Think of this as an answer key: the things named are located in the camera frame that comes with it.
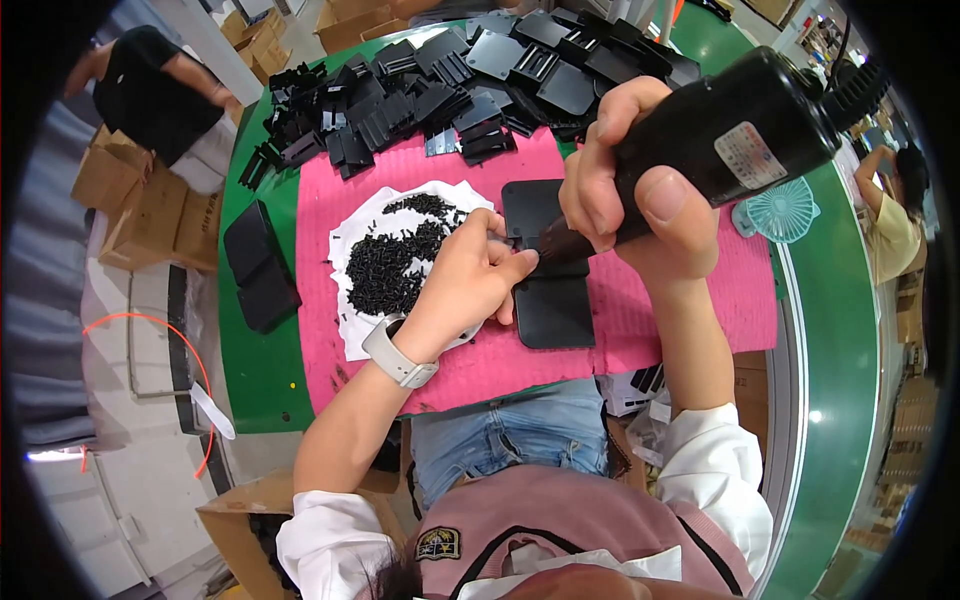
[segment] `worker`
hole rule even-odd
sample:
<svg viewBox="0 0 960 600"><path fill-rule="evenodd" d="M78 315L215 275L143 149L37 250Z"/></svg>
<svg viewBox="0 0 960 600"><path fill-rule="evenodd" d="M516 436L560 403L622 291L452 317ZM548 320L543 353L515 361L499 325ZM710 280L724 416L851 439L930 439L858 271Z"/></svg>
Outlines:
<svg viewBox="0 0 960 600"><path fill-rule="evenodd" d="M144 25L102 46L91 40L63 96L78 94L91 79L107 129L144 149L144 182L159 158L196 192L223 187L237 135L230 114L240 104L206 67Z"/></svg>
<svg viewBox="0 0 960 600"><path fill-rule="evenodd" d="M387 0L393 15L410 27L433 25L489 14L507 14L520 0Z"/></svg>
<svg viewBox="0 0 960 600"><path fill-rule="evenodd" d="M564 214L599 251L612 247L623 219L612 145L669 93L648 77L608 92L586 145L565 162ZM615 251L650 295L669 382L673 421L657 497L608 478L603 400L592 378L567 381L413 417L426 513L408 547L394 548L354 493L411 393L374 356L307 429L294 463L294 517L276 544L303 598L682 600L750 591L773 519L757 492L759 445L737 421L730 346L707 288L717 214L665 166L639 179L636 203L655 235ZM505 235L503 217L479 208L444 240L392 338L406 360L436 361L488 317L513 321L511 289L539 258L511 254L489 233Z"/></svg>
<svg viewBox="0 0 960 600"><path fill-rule="evenodd" d="M884 158L894 167L887 192L874 183ZM889 146L879 145L860 161L853 179L870 208L870 224L863 237L874 285L879 285L903 273L917 256L924 236L924 194L930 186L930 175L924 155L916 146L895 153Z"/></svg>

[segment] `hand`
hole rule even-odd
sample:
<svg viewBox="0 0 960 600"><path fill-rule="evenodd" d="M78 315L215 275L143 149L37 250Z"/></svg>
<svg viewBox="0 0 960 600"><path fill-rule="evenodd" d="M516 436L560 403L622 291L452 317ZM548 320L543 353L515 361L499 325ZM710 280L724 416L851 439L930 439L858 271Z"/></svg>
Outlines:
<svg viewBox="0 0 960 600"><path fill-rule="evenodd" d="M489 241L488 231L506 237L506 223L495 212L477 208L444 240L417 304L394 336L410 360L436 360L450 342L484 319L504 325L514 321L511 290L540 258L533 250L511 253L505 244Z"/></svg>
<svg viewBox="0 0 960 600"><path fill-rule="evenodd" d="M587 143L564 167L560 204L570 227L599 252L613 247L623 223L623 204L613 184L612 146L644 113L670 94L659 80L640 77L607 92ZM655 235L617 246L653 296L674 282L706 277L716 265L717 216L707 200L675 169L658 166L637 181L634 199Z"/></svg>
<svg viewBox="0 0 960 600"><path fill-rule="evenodd" d="M233 92L222 85L217 85L217 88L213 90L213 94L210 95L210 104L220 107L228 113L233 113L240 107L240 101L236 99Z"/></svg>
<svg viewBox="0 0 960 600"><path fill-rule="evenodd" d="M144 150L142 156L140 157L143 160L143 163L140 166L140 182L144 185L147 184L147 176L154 172L154 152L151 150Z"/></svg>

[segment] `pile of screws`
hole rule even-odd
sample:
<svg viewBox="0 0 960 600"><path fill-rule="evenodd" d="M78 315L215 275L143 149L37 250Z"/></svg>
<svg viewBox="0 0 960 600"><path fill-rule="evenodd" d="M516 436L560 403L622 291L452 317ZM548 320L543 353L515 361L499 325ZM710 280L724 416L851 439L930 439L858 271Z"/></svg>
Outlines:
<svg viewBox="0 0 960 600"><path fill-rule="evenodd" d="M405 229L399 237L392 233L374 236L371 231L353 245L347 264L347 275L353 287L347 298L358 313L374 317L409 314L426 279L422 265L412 270L414 259L421 263L433 262L446 236L466 216L466 212L429 194L418 194L389 204L383 212L389 214L402 208L444 221L424 221L416 231Z"/></svg>

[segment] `red wire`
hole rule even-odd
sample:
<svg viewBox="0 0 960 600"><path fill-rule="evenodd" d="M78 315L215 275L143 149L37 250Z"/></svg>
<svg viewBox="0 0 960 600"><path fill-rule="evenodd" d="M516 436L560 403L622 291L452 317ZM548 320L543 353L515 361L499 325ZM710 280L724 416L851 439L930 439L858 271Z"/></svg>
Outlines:
<svg viewBox="0 0 960 600"><path fill-rule="evenodd" d="M206 385L206 391L208 394L211 394L210 397L213 398L212 390L210 389L210 379L206 376L206 368L204 367L204 361L200 360L200 354L198 354L196 349L193 348L193 344L190 344L190 340L186 339L186 336L180 333L179 329L167 323L166 321L163 321L162 319L158 319L157 317L152 317L150 315L144 315L143 313L114 313L112 315L106 315L105 317L101 317L100 319L97 319L96 321L94 321L92 324L88 325L86 329L84 329L84 335L86 335L90 331L90 329L100 324L104 324L107 321L112 321L113 319L120 319L121 317L123 318L141 317L143 319L147 319L149 321L159 323L165 326L166 328L170 329L177 335L179 335L180 338L183 340L183 342L186 344L186 346L190 348L190 351L193 352L194 357L197 359L197 364L200 365L200 372L204 374L204 384ZM213 449L213 434L215 431L216 429L214 428L213 424L210 424L210 442L206 445L206 455L204 456L204 461L200 463L200 468L198 468L197 472L193 474L194 479L200 479L200 474L204 472L204 467L206 467L206 462L210 460L210 450ZM84 469L86 468L86 446L83 446L83 451L84 451L84 461L80 465L81 472L83 472Z"/></svg>

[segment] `smartwatch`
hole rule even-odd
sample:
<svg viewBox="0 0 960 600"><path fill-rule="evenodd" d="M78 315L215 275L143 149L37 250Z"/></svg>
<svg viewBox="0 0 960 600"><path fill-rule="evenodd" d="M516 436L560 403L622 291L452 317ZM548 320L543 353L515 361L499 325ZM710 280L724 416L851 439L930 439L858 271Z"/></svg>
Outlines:
<svg viewBox="0 0 960 600"><path fill-rule="evenodd" d="M360 345L376 366L394 379L401 388L416 390L422 387L440 368L439 362L418 365L396 349L391 338L400 329L406 318L394 313L387 315L373 328Z"/></svg>

